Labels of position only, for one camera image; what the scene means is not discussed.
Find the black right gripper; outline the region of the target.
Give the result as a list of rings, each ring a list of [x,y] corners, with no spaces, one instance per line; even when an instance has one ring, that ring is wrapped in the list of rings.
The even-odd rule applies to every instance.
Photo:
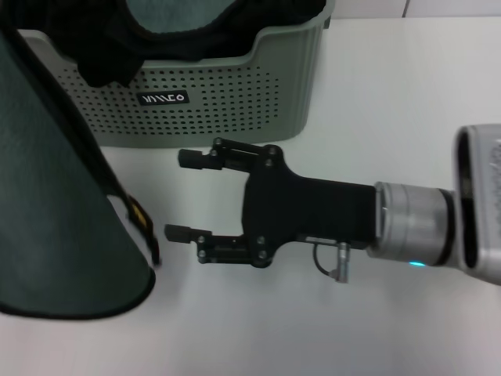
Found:
[[[211,150],[178,152],[181,168],[224,168],[249,173],[242,210],[243,236],[166,225],[170,242],[196,244],[199,263],[265,268],[284,244],[314,239],[363,249],[376,239],[374,186],[305,178],[292,172],[278,146],[256,146],[220,137]]]

